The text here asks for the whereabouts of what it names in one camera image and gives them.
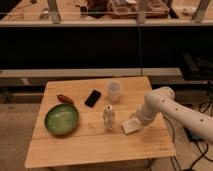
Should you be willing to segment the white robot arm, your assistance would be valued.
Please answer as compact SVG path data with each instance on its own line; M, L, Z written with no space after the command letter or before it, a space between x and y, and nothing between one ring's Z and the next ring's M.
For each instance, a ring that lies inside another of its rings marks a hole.
M213 144L213 118L174 101L169 87L151 90L144 95L144 103L130 119L131 133L149 125L161 112L180 122L196 135Z

